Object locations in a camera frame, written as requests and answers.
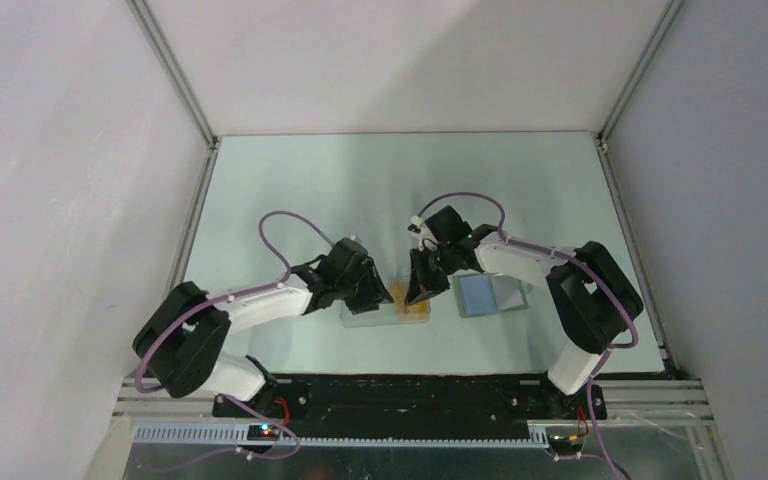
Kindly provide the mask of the clear plastic tray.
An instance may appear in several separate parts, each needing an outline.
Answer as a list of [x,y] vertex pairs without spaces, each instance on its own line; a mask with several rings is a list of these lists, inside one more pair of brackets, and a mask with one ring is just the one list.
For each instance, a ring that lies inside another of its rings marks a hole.
[[405,303],[409,277],[400,276],[389,280],[388,291],[393,303],[382,303],[376,310],[353,314],[345,304],[341,305],[340,320],[345,328],[367,328],[424,323],[430,319],[431,304],[423,301],[408,306]]

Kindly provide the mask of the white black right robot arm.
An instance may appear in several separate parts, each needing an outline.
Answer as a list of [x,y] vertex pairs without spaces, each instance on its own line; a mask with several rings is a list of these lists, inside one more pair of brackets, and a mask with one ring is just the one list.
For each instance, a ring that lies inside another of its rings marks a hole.
[[472,227],[451,206],[422,218],[408,230],[417,245],[410,251],[410,281],[405,302],[413,305],[447,291],[461,271],[506,276],[548,291],[567,339],[541,392],[545,411],[566,418],[582,403],[580,389],[603,357],[629,332],[629,347],[639,341],[634,327],[644,303],[609,250],[589,241],[568,250],[544,247],[508,235],[497,225]]

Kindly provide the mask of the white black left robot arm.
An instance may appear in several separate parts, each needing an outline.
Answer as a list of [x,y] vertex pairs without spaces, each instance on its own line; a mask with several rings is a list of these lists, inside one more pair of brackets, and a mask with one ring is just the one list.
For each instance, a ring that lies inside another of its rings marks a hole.
[[276,403],[269,373],[250,355],[224,353],[230,336],[336,302],[363,314],[392,301],[374,259],[351,238],[264,285],[211,294],[192,281],[180,283],[133,340],[140,359],[135,387],[143,394],[165,391],[172,398],[209,391],[237,399],[252,416],[264,416]]

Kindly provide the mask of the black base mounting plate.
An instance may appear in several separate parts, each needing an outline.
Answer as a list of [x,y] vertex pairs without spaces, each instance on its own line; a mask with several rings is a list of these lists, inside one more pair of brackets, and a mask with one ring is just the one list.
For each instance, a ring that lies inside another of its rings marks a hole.
[[308,439],[530,440],[537,421],[607,417],[600,387],[565,395],[544,374],[280,374],[247,404]]

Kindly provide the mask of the aluminium frame rail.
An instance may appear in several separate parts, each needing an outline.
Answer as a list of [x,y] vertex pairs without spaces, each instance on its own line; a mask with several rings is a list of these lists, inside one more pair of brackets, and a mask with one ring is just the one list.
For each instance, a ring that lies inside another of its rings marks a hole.
[[713,414],[696,380],[600,378],[559,397],[531,375],[420,377],[283,375],[245,411],[206,390],[143,395],[132,379],[114,414],[141,440],[191,444],[466,446],[537,445],[547,429],[706,425]]

